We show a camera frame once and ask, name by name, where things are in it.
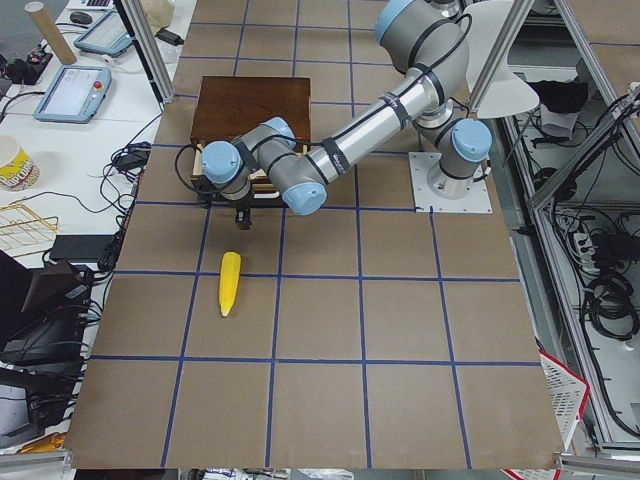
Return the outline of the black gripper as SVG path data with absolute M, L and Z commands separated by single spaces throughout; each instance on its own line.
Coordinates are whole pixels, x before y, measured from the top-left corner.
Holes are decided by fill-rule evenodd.
M 214 202 L 224 202 L 235 209 L 234 222 L 238 229 L 249 230 L 252 226 L 251 204 L 253 186 L 246 178 L 235 181 L 225 191 L 220 191 L 206 178 L 198 180 L 198 201 L 202 208 L 209 209 Z

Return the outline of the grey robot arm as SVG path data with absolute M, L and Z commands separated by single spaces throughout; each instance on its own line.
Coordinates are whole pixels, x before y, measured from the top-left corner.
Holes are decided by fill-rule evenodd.
M 209 143 L 201 162 L 212 193 L 235 206 L 236 224 L 247 229 L 254 196 L 250 176 L 263 171 L 289 209 L 306 216 L 326 202 L 327 185 L 412 127 L 441 153 L 427 175 L 430 189 L 447 199 L 464 197 L 492 145 L 490 130 L 481 121 L 453 110 L 452 96 L 469 65 L 468 36 L 474 24 L 471 12 L 451 20 L 433 3 L 388 2 L 376 21 L 375 38 L 403 81 L 303 156 L 294 150 L 299 139 L 280 117 L 230 142 Z

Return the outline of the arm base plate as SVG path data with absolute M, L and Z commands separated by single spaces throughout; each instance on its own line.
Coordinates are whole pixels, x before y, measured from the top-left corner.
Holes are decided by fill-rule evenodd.
M 410 175 L 417 213 L 491 214 L 492 206 L 480 164 L 468 179 L 457 180 L 441 169 L 441 154 L 410 152 Z

